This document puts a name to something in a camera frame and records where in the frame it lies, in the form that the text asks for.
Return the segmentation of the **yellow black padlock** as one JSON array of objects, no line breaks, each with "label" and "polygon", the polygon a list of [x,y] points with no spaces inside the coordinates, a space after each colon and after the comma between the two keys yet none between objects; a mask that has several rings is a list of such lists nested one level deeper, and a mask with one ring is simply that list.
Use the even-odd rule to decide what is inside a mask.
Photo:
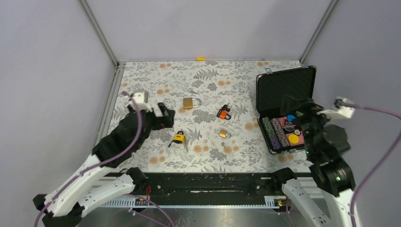
[{"label": "yellow black padlock", "polygon": [[188,151],[188,141],[183,131],[178,131],[174,136],[168,147],[170,148],[173,143],[182,144],[184,149]]}]

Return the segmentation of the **orange padlock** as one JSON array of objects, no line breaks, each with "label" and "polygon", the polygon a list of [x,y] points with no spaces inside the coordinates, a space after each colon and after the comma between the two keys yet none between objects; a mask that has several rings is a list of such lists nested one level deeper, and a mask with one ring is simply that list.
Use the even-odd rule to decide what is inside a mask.
[{"label": "orange padlock", "polygon": [[231,119],[231,115],[228,113],[228,111],[226,110],[219,110],[217,113],[217,117],[223,120],[230,120]]}]

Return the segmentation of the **small brass padlock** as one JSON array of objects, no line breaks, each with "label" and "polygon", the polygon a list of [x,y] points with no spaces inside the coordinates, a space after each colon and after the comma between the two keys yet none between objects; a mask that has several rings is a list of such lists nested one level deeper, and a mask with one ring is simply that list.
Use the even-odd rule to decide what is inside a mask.
[{"label": "small brass padlock", "polygon": [[219,136],[225,139],[229,139],[232,137],[231,133],[228,132],[227,130],[221,129],[219,132]]}]

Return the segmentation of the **black keys bunch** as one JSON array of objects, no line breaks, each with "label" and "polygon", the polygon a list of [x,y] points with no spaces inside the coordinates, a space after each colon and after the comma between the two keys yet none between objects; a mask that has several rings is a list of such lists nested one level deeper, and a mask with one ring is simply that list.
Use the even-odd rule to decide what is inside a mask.
[{"label": "black keys bunch", "polygon": [[226,112],[230,112],[230,107],[226,104],[226,105],[223,105],[222,107],[221,107],[221,110],[223,110],[223,111],[226,111]]}]

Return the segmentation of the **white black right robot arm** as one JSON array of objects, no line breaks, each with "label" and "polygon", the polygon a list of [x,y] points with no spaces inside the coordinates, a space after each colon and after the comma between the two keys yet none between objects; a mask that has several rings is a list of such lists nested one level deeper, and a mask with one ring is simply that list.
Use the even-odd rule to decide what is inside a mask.
[{"label": "white black right robot arm", "polygon": [[354,102],[344,97],[337,97],[331,109],[324,109],[311,98],[283,96],[282,115],[302,113],[293,124],[303,133],[306,157],[312,163],[309,170],[324,196],[329,215],[316,205],[288,167],[272,174],[268,188],[278,195],[285,194],[310,226],[355,227],[360,223],[351,204],[356,187],[354,176],[342,157],[350,150],[348,137],[344,128],[329,124],[334,119],[352,118],[354,111]]}]

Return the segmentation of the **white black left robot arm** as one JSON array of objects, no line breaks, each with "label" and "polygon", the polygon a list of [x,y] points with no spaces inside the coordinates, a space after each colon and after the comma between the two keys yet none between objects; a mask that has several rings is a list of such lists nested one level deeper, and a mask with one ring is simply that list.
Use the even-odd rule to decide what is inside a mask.
[{"label": "white black left robot arm", "polygon": [[33,202],[39,210],[34,226],[42,221],[46,227],[75,227],[96,208],[131,192],[142,194],[148,189],[147,177],[138,167],[111,183],[92,189],[94,183],[115,170],[139,150],[152,131],[174,126],[175,110],[157,104],[162,116],[156,116],[146,103],[133,102],[129,113],[112,132],[92,149],[81,167],[49,194],[38,194]]}]

